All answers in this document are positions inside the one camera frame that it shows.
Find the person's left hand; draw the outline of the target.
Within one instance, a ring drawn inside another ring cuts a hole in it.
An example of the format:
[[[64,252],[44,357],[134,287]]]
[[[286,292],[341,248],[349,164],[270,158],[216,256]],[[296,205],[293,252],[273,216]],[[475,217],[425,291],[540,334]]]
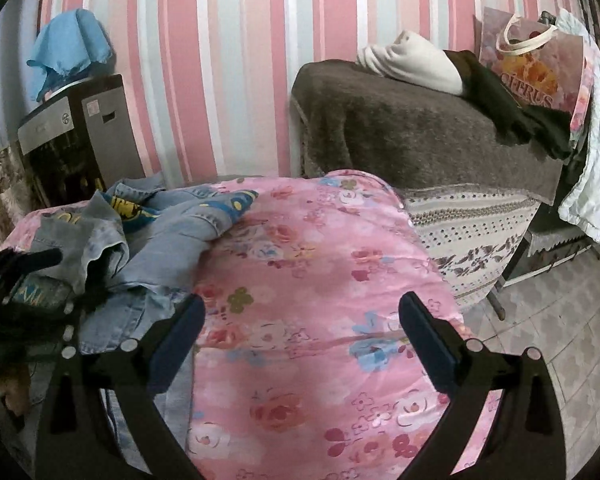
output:
[[[26,366],[0,377],[0,398],[5,400],[6,408],[16,416],[30,411],[30,387],[31,379]]]

